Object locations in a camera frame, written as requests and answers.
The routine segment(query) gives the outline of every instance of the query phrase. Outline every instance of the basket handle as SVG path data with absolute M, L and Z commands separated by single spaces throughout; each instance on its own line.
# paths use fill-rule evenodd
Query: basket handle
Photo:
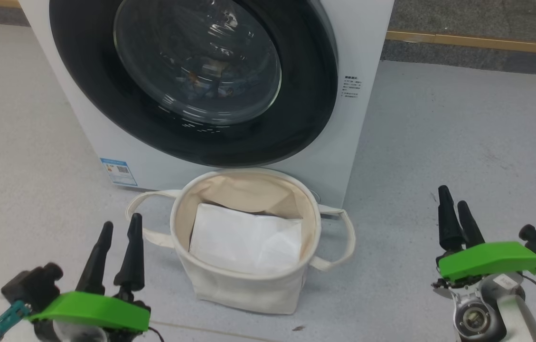
M 344 255 L 341 258 L 333 262 L 326 261 L 325 259 L 320 258 L 318 256 L 313 256 L 311 258 L 310 266 L 320 271 L 329 271 L 333 267 L 346 262 L 352 257 L 352 255 L 354 254 L 354 249 L 357 245 L 357 235 L 354 232 L 354 226 L 352 225 L 352 221 L 350 221 L 350 217 L 345 210 L 331 208 L 322 204 L 319 204 L 318 208 L 321 214 L 338 215 L 346 224 L 346 232 L 348 233 L 348 243 L 346 244 L 346 250 L 344 251 Z
M 149 197 L 164 196 L 170 197 L 171 199 L 176 199 L 180 194 L 181 190 L 163 190 L 140 193 L 135 198 L 133 198 L 129 206 L 126 207 L 126 219 L 127 221 L 131 221 L 131 216 L 133 216 L 135 210 L 137 210 L 138 206 Z M 155 245 L 161 247 L 175 248 L 173 238 L 170 236 L 170 234 L 164 234 L 162 232 L 151 231 L 150 229 L 143 228 L 143 236 L 146 238 L 146 240 Z

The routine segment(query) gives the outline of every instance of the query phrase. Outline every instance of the front-loading washing machine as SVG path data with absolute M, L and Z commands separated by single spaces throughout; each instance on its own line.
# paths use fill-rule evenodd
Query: front-loading washing machine
M 19 2 L 114 184 L 262 166 L 341 206 L 393 1 Z

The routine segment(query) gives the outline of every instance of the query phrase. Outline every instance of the white cloth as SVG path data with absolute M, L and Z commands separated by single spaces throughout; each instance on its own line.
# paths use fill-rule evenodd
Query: white cloth
M 272 275 L 300 262 L 302 220 L 253 215 L 200 203 L 189 252 L 207 264 Z

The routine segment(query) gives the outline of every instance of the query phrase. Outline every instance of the glass door window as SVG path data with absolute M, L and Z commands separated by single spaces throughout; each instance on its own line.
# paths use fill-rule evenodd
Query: glass door window
M 190 121 L 248 121 L 278 95 L 276 48 L 231 0 L 124 0 L 113 35 L 133 80 Z

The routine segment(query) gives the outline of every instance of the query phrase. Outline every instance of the washing machine door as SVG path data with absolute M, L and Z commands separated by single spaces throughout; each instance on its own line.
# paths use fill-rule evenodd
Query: washing machine door
M 50 0 L 61 58 L 116 125 L 177 158 L 265 165 L 327 124 L 337 65 L 305 0 Z

